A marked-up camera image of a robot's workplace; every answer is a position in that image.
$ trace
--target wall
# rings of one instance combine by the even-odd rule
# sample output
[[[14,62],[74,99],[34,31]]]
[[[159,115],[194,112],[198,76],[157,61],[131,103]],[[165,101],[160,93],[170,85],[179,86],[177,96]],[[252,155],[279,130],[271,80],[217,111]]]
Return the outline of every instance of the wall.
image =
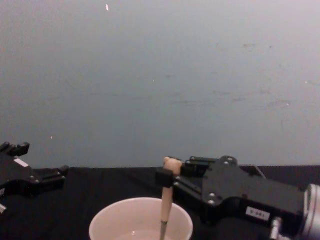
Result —
[[[29,141],[37,168],[319,164],[319,9],[1,0],[0,140]]]

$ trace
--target white label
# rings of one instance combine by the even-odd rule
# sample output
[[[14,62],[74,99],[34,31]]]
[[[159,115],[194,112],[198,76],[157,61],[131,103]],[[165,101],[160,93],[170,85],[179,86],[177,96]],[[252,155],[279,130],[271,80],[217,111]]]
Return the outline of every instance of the white label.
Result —
[[[246,215],[249,215],[251,217],[255,217],[257,219],[261,219],[261,220],[265,220],[268,221],[269,217],[270,217],[270,213],[266,212],[266,211],[262,211],[250,206],[246,207],[246,211],[245,211]]]
[[[24,168],[29,166],[28,164],[26,164],[24,161],[22,161],[19,158],[15,158],[15,159],[13,159],[13,161],[15,161],[17,164],[20,164]]]

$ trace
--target black tablecloth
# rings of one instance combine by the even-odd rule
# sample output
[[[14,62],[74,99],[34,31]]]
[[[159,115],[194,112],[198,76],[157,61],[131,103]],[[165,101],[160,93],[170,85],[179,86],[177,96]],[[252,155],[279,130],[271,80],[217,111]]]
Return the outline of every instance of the black tablecloth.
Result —
[[[320,166],[263,166],[265,176],[305,188],[320,185]],[[8,209],[0,215],[0,240],[88,240],[92,218],[114,202],[134,197],[161,196],[155,186],[155,168],[70,168],[61,190],[32,198],[0,199]],[[193,240],[267,240],[269,229],[236,218],[214,226],[201,223],[196,212],[185,208],[193,221]]]

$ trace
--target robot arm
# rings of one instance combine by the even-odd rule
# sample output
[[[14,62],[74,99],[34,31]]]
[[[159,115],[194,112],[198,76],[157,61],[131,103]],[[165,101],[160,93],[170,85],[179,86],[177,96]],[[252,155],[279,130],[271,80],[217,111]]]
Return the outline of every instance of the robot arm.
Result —
[[[28,152],[30,144],[0,145],[0,197],[8,195],[33,196],[42,192],[62,188],[68,166],[51,169],[46,174],[36,173],[26,162],[18,158]],[[6,207],[0,205],[0,214]]]
[[[189,178],[200,178],[202,185]],[[320,238],[320,187],[306,190],[265,179],[242,170],[232,156],[190,157],[174,176],[166,169],[156,172],[156,183],[173,186],[176,199],[195,208],[205,223],[237,217],[270,228],[270,239],[280,236],[304,240]]]

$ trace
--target white cup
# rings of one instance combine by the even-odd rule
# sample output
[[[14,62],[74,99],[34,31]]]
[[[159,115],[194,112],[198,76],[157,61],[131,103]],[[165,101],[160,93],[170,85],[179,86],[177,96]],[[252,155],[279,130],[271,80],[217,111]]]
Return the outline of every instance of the white cup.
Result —
[[[94,216],[91,240],[159,240],[161,199],[130,198],[113,203]],[[188,213],[172,204],[165,240],[189,240],[193,224]]]

